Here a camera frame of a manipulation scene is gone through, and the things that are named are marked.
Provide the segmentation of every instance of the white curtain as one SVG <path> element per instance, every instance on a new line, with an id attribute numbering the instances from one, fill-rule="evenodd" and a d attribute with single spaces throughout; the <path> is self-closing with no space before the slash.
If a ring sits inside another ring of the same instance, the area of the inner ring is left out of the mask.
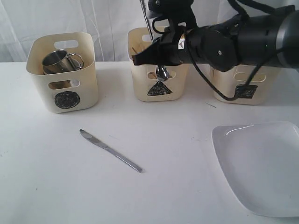
<path id="1" fill-rule="evenodd" d="M 258 1 L 298 5 L 298 0 Z M 199 26 L 236 14 L 227 0 L 195 0 L 192 8 Z M 97 61 L 126 61 L 128 31 L 145 26 L 139 0 L 0 0 L 0 62 L 25 62 L 35 39 L 76 31 L 92 35 Z"/>

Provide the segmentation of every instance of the butter knife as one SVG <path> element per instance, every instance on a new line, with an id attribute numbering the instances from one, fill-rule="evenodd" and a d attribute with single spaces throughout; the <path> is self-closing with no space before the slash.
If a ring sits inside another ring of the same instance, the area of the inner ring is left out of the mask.
<path id="1" fill-rule="evenodd" d="M 126 163 L 127 165 L 129 165 L 131 168 L 133 168 L 134 170 L 136 170 L 137 172 L 141 173 L 142 172 L 142 168 L 140 168 L 139 166 L 137 166 L 135 163 L 133 163 L 131 160 L 129 160 L 128 158 L 126 158 L 125 156 L 123 156 L 122 154 L 116 152 L 114 149 L 110 148 L 108 145 L 106 145 L 104 142 L 98 140 L 96 137 L 92 136 L 90 133 L 80 129 L 80 134 L 89 142 L 93 143 L 94 145 L 110 152 L 112 155 L 114 155 L 115 157 L 119 158 L 121 161 L 123 161 L 124 163 Z"/>

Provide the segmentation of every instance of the white plate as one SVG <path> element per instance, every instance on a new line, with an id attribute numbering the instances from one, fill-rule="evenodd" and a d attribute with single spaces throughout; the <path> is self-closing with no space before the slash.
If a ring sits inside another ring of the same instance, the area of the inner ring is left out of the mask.
<path id="1" fill-rule="evenodd" d="M 299 129 L 289 122 L 217 127 L 212 133 L 223 173 L 248 210 L 299 217 Z"/>

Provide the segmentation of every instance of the table surface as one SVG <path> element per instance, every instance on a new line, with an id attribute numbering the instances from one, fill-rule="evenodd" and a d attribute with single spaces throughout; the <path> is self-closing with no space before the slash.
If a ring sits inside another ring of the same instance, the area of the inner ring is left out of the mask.
<path id="1" fill-rule="evenodd" d="M 0 223 L 299 223 L 242 207 L 211 140 L 216 126 L 277 120 L 299 125 L 295 71 L 284 70 L 259 106 L 217 101 L 194 69 L 182 98 L 145 103 L 134 96 L 128 62 L 96 63 L 98 104 L 54 114 L 25 67 L 0 63 Z M 145 172 L 87 142 L 79 129 Z"/>

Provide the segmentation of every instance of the metal cup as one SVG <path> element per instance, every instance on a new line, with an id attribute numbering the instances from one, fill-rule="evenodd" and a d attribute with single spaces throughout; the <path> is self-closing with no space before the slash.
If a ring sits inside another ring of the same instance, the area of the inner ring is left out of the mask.
<path id="1" fill-rule="evenodd" d="M 75 63 L 72 56 L 80 58 L 81 63 Z M 84 61 L 79 54 L 68 53 L 60 49 L 48 54 L 42 61 L 44 74 L 56 74 L 69 71 L 77 71 L 84 67 Z"/>

